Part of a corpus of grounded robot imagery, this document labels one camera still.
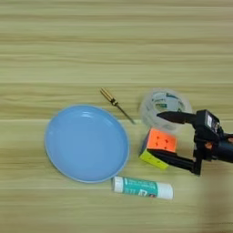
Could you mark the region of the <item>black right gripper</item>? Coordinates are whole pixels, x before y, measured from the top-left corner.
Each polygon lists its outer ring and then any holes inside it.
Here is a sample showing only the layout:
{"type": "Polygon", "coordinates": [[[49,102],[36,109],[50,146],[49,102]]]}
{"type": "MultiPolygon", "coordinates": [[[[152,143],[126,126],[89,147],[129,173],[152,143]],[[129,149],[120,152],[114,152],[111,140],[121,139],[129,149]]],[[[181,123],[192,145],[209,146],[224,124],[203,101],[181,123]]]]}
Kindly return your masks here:
{"type": "Polygon", "coordinates": [[[148,152],[173,167],[179,167],[199,176],[202,161],[221,160],[233,163],[233,134],[225,133],[219,123],[209,127],[204,123],[195,123],[196,115],[185,112],[166,111],[157,114],[166,121],[177,124],[191,124],[195,129],[195,161],[180,157],[177,153],[166,150],[149,149],[148,152]]]}

